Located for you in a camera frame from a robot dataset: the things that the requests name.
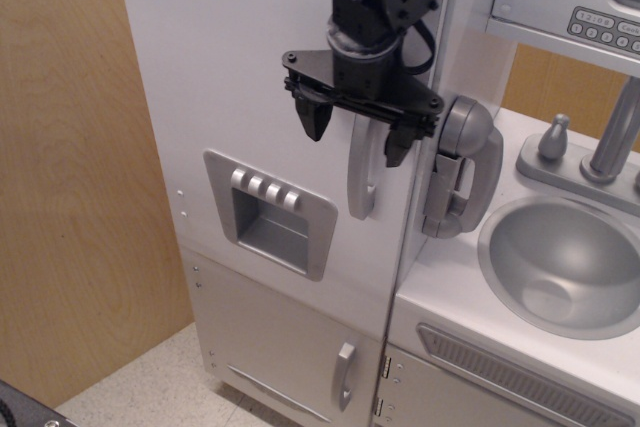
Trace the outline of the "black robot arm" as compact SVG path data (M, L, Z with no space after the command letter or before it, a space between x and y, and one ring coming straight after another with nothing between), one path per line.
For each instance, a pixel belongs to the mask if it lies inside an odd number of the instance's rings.
M384 122L389 167L432 136L444 102L418 77L434 64L436 41L423 18L438 7L438 0L332 0L328 49L282 58L307 136L320 140L336 107Z

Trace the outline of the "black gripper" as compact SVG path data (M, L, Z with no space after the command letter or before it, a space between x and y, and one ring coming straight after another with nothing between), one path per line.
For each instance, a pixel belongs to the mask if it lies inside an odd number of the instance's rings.
M444 101L417 76L434 63L435 44L419 65L404 64L402 45L381 56L356 58L336 50L288 51L282 57L287 69L285 89L306 135L320 141L339 107L390 125L384 145L386 167L399 167L415 139L435 133Z

